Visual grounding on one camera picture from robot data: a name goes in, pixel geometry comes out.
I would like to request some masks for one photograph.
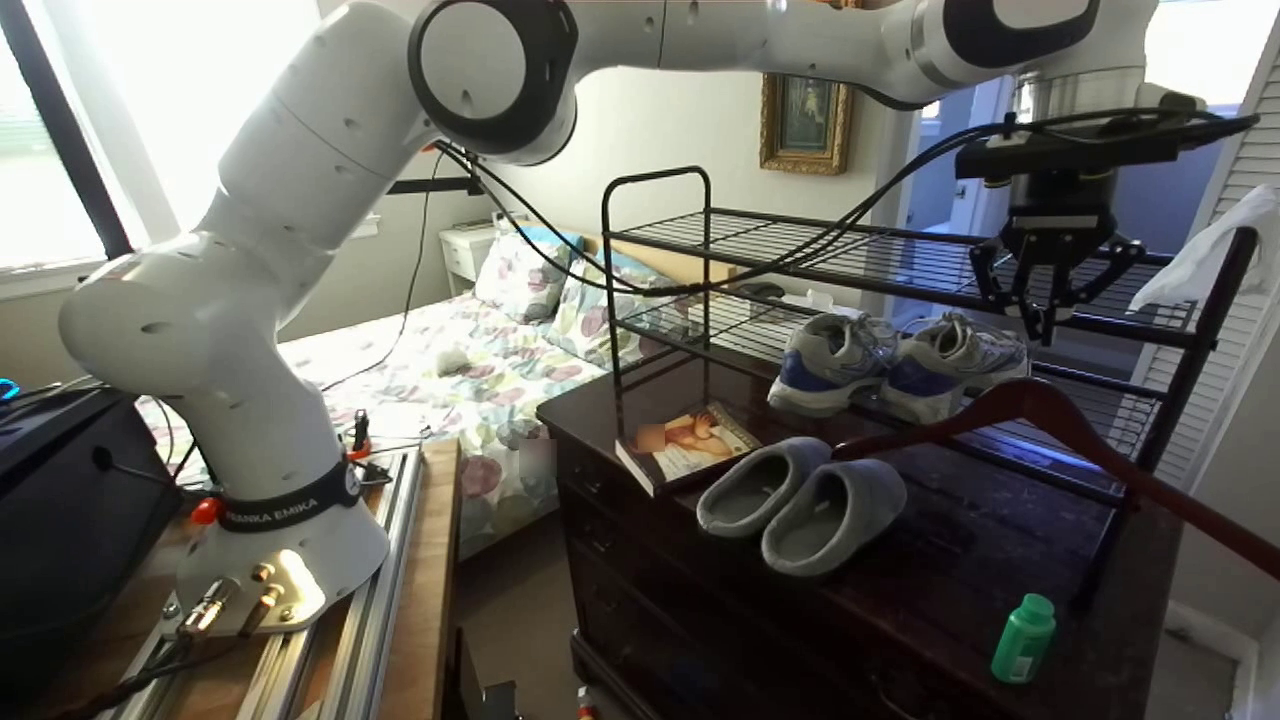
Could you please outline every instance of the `book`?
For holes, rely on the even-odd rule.
[[[665,426],[614,440],[619,465],[647,496],[665,496],[673,485],[729,467],[751,448],[758,448],[758,440],[718,400],[685,408]]]

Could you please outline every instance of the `black metal rack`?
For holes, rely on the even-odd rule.
[[[661,183],[661,181],[696,181],[699,207],[619,230],[614,223],[619,193],[639,183]],[[768,271],[768,278],[857,289],[866,306],[919,302],[919,306],[966,310],[974,316],[1003,316],[999,306],[978,296],[966,271],[966,252],[985,243],[985,236],[904,234],[904,230],[866,230],[866,223],[836,230],[809,217],[714,207],[710,181],[703,169],[668,169],[668,174],[612,181],[601,199],[601,230],[604,230],[604,259],[612,259],[614,241],[703,259],[703,289],[696,291],[699,322],[691,322],[699,333],[688,333],[688,323],[685,328],[650,323],[650,316],[661,316],[661,302],[645,306],[645,314],[650,314],[645,323],[635,316],[614,316],[614,284],[609,284],[612,333],[627,328],[635,337],[668,346],[673,353],[699,353],[699,355],[707,355],[710,348],[733,348],[754,372],[758,370],[777,372],[782,342],[790,337],[789,328],[794,328],[812,310],[749,296],[744,279],[710,284],[710,265],[733,265],[733,268],[744,268],[749,278]],[[814,234],[828,234],[822,247],[794,252]],[[1036,376],[1063,387],[1080,406],[1080,414],[1093,420],[1093,430],[1110,440],[1110,448],[1120,448],[1145,472],[1155,472],[1176,432],[1176,420],[1183,417],[1188,395],[1218,342],[1223,316],[1245,284],[1252,252],[1255,252],[1255,234],[1241,230],[1204,306],[1145,310],[1128,316],[1131,291],[1171,259],[1171,257],[1139,257],[1120,284],[1110,284],[1093,306],[1060,322],[1060,337],[1074,337],[1086,346],[1115,346],[1115,355],[1128,355],[1128,365],[1086,370],[1086,365],[1060,360],[1050,348],[1031,348]],[[1168,380],[1165,384],[1131,380],[1131,355],[1145,355],[1155,348],[1171,353]],[[1047,435],[1031,430],[1013,426],[999,432],[978,432],[954,448],[989,455],[1003,467],[1014,467],[1031,479],[1057,485],[1063,491],[1086,496],[1109,509],[1128,505],[1128,491],[1115,479],[1074,459],[1070,453],[1057,448]]]

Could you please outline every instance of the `slipper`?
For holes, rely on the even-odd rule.
[[[907,485],[883,459],[819,465],[758,538],[765,566],[822,576],[871,546],[907,509]]]
[[[831,459],[831,445],[789,435],[735,459],[699,501],[696,525],[707,538],[754,538],[794,496],[800,479]]]

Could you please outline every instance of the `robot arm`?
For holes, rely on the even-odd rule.
[[[307,592],[256,634],[305,629],[388,546],[274,328],[423,140],[549,160],[573,135],[573,83],[612,66],[822,76],[901,107],[1041,68],[1050,107],[1131,107],[1153,6],[439,0],[418,26],[347,6],[244,122],[205,222],[85,279],[60,333],[90,376],[169,400],[219,485],[219,527],[187,555],[179,598],[253,585],[286,555],[272,574]]]

